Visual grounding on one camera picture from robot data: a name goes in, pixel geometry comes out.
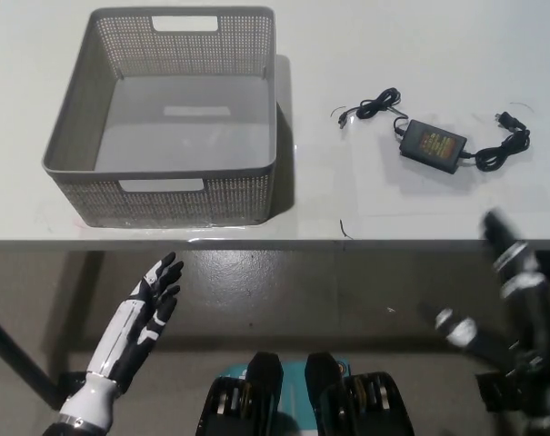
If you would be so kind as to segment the white and black left hand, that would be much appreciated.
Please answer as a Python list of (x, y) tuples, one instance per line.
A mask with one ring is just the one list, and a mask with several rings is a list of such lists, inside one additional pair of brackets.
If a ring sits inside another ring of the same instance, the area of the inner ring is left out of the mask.
[(184, 263), (170, 252), (118, 305), (86, 369), (85, 382), (104, 382), (123, 394), (174, 313)]

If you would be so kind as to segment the white and black right hand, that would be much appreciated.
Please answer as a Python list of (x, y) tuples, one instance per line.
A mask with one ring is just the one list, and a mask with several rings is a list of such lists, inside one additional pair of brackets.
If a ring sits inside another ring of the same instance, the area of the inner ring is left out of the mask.
[(520, 366), (550, 368), (550, 281), (536, 252), (497, 210), (486, 213), (482, 228), (494, 254), (493, 270), (513, 339), (480, 328), (449, 306), (423, 302), (418, 311), (448, 344), (501, 372)]

